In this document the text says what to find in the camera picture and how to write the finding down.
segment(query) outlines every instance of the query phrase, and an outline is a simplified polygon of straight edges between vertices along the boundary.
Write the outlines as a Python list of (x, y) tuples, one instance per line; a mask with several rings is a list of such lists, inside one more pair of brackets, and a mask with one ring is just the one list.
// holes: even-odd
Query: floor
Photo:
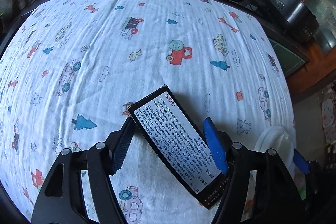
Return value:
[(326, 148), (322, 128), (322, 93), (293, 105), (297, 150), (306, 160), (317, 160), (323, 166)]

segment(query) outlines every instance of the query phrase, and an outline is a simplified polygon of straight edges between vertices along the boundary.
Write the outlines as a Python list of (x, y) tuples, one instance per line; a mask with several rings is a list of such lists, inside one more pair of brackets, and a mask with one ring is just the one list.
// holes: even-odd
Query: blue gripper pad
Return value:
[(221, 170), (222, 174), (225, 175), (228, 171), (228, 165), (226, 163), (226, 153), (217, 137), (219, 132), (210, 118), (206, 118), (203, 122), (203, 133), (205, 135), (205, 139), (208, 143), (212, 158), (215, 162), (217, 169)]

